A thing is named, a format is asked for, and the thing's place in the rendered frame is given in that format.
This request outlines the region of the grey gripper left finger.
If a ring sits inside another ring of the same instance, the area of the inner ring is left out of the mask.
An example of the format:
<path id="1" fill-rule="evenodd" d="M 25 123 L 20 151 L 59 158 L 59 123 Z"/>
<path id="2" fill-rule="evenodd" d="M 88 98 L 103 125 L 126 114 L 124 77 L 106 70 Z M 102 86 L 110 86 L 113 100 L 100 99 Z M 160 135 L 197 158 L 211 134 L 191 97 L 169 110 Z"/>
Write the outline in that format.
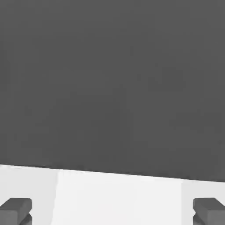
<path id="1" fill-rule="evenodd" d="M 9 198 L 0 206 L 0 225 L 32 225 L 30 198 Z"/>

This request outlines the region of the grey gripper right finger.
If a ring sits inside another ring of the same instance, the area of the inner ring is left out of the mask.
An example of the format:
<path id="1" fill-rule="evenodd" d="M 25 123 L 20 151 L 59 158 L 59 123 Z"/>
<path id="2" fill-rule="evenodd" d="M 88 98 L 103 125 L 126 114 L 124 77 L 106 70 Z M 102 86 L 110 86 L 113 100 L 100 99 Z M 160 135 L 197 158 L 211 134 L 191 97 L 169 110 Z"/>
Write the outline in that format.
<path id="1" fill-rule="evenodd" d="M 193 225 L 225 225 L 225 206 L 216 198 L 195 198 L 193 209 Z"/>

